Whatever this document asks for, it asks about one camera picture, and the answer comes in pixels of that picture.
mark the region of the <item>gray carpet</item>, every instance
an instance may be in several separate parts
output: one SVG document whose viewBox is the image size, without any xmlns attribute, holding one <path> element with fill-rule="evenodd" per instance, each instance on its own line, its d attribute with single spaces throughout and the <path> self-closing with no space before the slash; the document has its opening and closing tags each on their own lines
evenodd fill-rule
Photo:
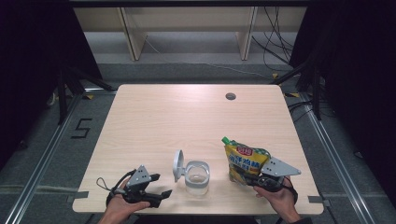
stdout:
<svg viewBox="0 0 396 224">
<path fill-rule="evenodd" d="M 246 72 L 259 73 L 265 77 L 205 64 L 100 64 L 100 69 L 104 80 L 114 87 L 122 83 L 267 84 L 273 79 L 274 72 L 265 65 L 227 66 Z M 287 66 L 281 65 L 277 65 L 277 68 L 288 69 Z M 296 92 L 294 89 L 296 80 L 297 77 L 283 83 L 282 91 Z M 85 223 L 90 218 L 90 214 L 75 213 L 70 199 L 78 190 L 113 99 L 114 95 L 97 94 L 91 100 L 82 100 L 78 104 L 22 223 Z M 286 98 L 288 105 L 300 101 L 300 98 Z M 322 107 L 323 124 L 376 220 L 378 223 L 395 223 L 395 209 L 375 181 L 364 160 L 353 155 L 354 146 L 337 118 L 333 117 L 332 111 L 325 104 L 322 104 Z M 44 111 L 27 137 L 29 147 L 16 152 L 1 171 L 0 222 L 4 221 L 9 209 L 21 192 L 21 187 L 33 172 L 56 129 L 58 118 L 57 105 Z M 338 223 L 360 223 L 323 145 L 305 114 L 304 107 L 297 108 L 292 113 L 292 118 L 296 120 L 295 127 L 317 187 L 324 197 L 331 201 L 330 211 L 333 212 L 336 221 Z M 72 136 L 83 135 L 81 131 L 76 131 L 81 119 L 91 119 L 81 123 L 82 127 L 90 128 L 90 130 L 86 138 L 73 139 Z M 330 211 L 325 209 L 323 214 L 313 216 L 314 222 L 334 223 Z M 100 216 L 100 214 L 95 215 L 90 223 L 96 223 Z M 261 223 L 275 223 L 277 216 L 260 217 L 260 220 Z"/>
</svg>

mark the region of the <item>robotic hand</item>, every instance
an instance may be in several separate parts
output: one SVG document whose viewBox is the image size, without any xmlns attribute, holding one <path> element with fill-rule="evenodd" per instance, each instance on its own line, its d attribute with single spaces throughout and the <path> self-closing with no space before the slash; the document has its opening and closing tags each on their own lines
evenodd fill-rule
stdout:
<svg viewBox="0 0 396 224">
<path fill-rule="evenodd" d="M 119 188 L 120 182 L 127 177 L 128 175 L 131 178 L 126 183 L 123 189 Z M 172 190 L 164 191 L 162 194 L 152 194 L 146 193 L 146 187 L 150 182 L 157 181 L 160 178 L 160 175 L 149 175 L 146 167 L 141 165 L 137 170 L 132 170 L 126 174 L 117 185 L 111 189 L 110 193 L 106 199 L 106 205 L 110 202 L 110 200 L 116 194 L 121 194 L 122 198 L 127 203 L 138 203 L 138 202 L 149 202 L 150 207 L 158 208 L 163 199 L 169 198 L 172 193 Z"/>
</svg>

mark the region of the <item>human hand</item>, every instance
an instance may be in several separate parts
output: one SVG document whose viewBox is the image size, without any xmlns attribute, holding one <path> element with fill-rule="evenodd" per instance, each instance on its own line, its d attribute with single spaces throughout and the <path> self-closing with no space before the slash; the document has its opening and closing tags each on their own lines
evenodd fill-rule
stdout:
<svg viewBox="0 0 396 224">
<path fill-rule="evenodd" d="M 290 178 L 284 179 L 283 185 L 291 187 Z M 253 187 L 257 191 L 256 197 L 265 197 L 274 210 L 287 223 L 296 222 L 301 219 L 294 207 L 294 196 L 288 189 L 282 189 L 278 192 L 270 192 L 258 186 Z"/>
<path fill-rule="evenodd" d="M 124 180 L 120 188 L 124 188 L 128 179 Z M 128 217 L 139 210 L 149 207 L 148 202 L 127 203 L 121 195 L 116 194 L 108 203 L 105 213 L 99 220 L 100 224 L 119 224 L 128 219 Z"/>
</svg>

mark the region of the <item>metal rail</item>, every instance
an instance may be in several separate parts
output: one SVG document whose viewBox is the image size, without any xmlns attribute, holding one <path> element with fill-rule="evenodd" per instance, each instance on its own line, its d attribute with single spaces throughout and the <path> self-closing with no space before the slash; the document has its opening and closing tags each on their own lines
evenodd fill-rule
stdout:
<svg viewBox="0 0 396 224">
<path fill-rule="evenodd" d="M 309 97 L 306 93 L 302 92 L 300 94 L 303 101 L 308 101 Z M 344 187 L 346 191 L 346 195 L 349 198 L 355 212 L 361 221 L 361 223 L 376 223 L 373 214 L 370 212 L 366 201 L 361 196 L 357 186 L 353 182 L 347 168 L 345 167 L 341 157 L 338 155 L 337 150 L 335 150 L 334 145 L 332 144 L 332 140 L 330 136 L 327 134 L 326 129 L 324 128 L 322 122 L 317 120 L 314 113 L 312 112 L 310 105 L 305 106 L 305 110 L 308 113 L 308 117 L 311 120 L 315 131 L 318 134 L 320 142 L 323 144 L 327 155 L 334 167 L 335 172 L 340 179 L 341 185 Z"/>
<path fill-rule="evenodd" d="M 59 143 L 62 140 L 62 137 L 64 136 L 65 129 L 67 125 L 69 124 L 70 118 L 73 114 L 73 111 L 76 109 L 79 101 L 81 100 L 81 95 L 75 95 L 69 105 L 69 113 L 67 113 L 67 116 L 64 119 L 64 122 L 58 125 L 58 127 L 55 130 L 54 135 L 49 141 L 49 144 L 47 145 L 46 150 L 44 151 L 43 155 L 41 156 L 40 161 L 38 162 L 37 166 L 35 167 L 32 175 L 30 176 L 28 182 L 23 188 L 23 191 L 18 198 L 18 200 L 15 202 L 13 207 L 11 208 L 6 223 L 20 223 L 21 219 L 26 212 L 26 209 L 32 201 L 33 196 L 35 195 L 35 190 L 44 175 L 46 173 L 47 168 L 50 164 L 50 161 L 56 151 L 56 148 L 59 146 Z"/>
</svg>

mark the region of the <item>wrist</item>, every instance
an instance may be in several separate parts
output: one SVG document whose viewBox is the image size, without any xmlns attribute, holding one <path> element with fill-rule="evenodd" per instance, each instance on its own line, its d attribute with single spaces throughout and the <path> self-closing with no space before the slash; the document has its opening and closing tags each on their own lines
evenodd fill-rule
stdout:
<svg viewBox="0 0 396 224">
<path fill-rule="evenodd" d="M 286 223 L 294 223 L 301 219 L 300 215 L 296 211 L 286 214 L 285 216 L 282 216 L 282 218 Z"/>
<path fill-rule="evenodd" d="M 104 213 L 98 224 L 120 224 L 122 221 L 117 214 Z"/>
</svg>

